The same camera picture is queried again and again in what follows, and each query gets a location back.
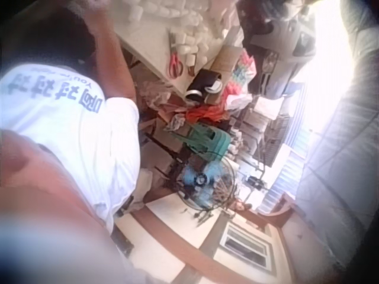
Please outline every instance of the wooden trim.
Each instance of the wooden trim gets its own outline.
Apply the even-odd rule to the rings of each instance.
[[[252,210],[236,211],[236,213],[262,229],[264,229],[269,223],[264,217],[259,216]]]
[[[131,213],[134,219],[175,257],[197,270],[201,275],[220,284],[256,284],[205,255],[172,231],[149,208]]]
[[[229,217],[224,212],[221,212],[208,236],[201,244],[199,251],[202,251],[205,255],[213,259],[228,221]],[[198,284],[201,277],[202,275],[197,270],[186,264],[171,284]]]
[[[205,238],[199,248],[199,250],[202,251],[206,256],[209,256],[213,259],[218,247],[220,246],[221,239],[229,221],[230,219],[228,215],[226,215],[224,212],[221,212],[217,218],[216,223],[214,223],[208,236]]]
[[[290,255],[290,250],[288,249],[287,242],[285,241],[285,238],[284,238],[284,234],[280,228],[278,229],[278,234],[279,234],[280,242],[284,249],[285,259],[287,260],[288,268],[290,269],[291,280],[293,284],[298,283],[298,276],[296,274],[296,270],[293,265],[293,261]]]

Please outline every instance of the white wall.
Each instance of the white wall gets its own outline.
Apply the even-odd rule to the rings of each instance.
[[[130,214],[116,219],[117,227],[134,245],[129,260],[153,277],[171,282],[185,266],[159,244]]]
[[[199,248],[216,222],[219,211],[201,226],[194,214],[198,211],[186,206],[177,194],[171,194],[147,204],[147,207],[184,240]]]
[[[333,272],[333,261],[328,249],[299,215],[293,214],[282,231],[302,283],[320,283],[328,273]]]
[[[278,231],[275,227],[270,226],[270,232],[272,237],[266,235],[263,232],[258,231],[249,224],[246,223],[246,220],[238,216],[233,219],[233,223],[244,228],[251,234],[269,242],[272,244],[274,262],[277,270],[277,275],[270,275],[264,270],[257,269],[252,265],[247,264],[246,262],[241,261],[239,258],[233,256],[231,253],[226,252],[225,250],[218,249],[214,256],[214,260],[222,263],[228,268],[234,270],[240,275],[247,277],[251,280],[260,282],[260,283],[278,283],[278,284],[289,284],[291,283],[291,275],[288,267],[287,259],[285,258],[285,252],[282,247]]]

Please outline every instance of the cloth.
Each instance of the cloth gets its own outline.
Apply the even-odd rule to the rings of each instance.
[[[78,185],[78,194],[113,229],[113,214],[137,182],[136,104],[105,100],[99,85],[70,70],[25,64],[0,81],[0,127],[48,148]]]
[[[255,61],[249,57],[246,49],[243,50],[236,66],[233,70],[218,105],[200,105],[189,109],[185,114],[185,119],[189,123],[196,123],[201,118],[208,118],[212,121],[229,119],[226,112],[226,101],[229,95],[237,96],[242,92],[244,85],[248,84],[256,75]]]

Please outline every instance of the dark hair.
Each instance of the dark hair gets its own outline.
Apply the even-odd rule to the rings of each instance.
[[[245,210],[250,210],[251,208],[253,208],[253,205],[248,203],[248,204],[243,204],[243,207],[245,207]]]

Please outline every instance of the scissors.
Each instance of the scissors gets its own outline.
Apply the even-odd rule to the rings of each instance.
[[[171,79],[176,79],[183,74],[183,63],[178,58],[178,52],[174,46],[174,35],[168,33],[170,43],[170,64],[168,66],[168,75]]]

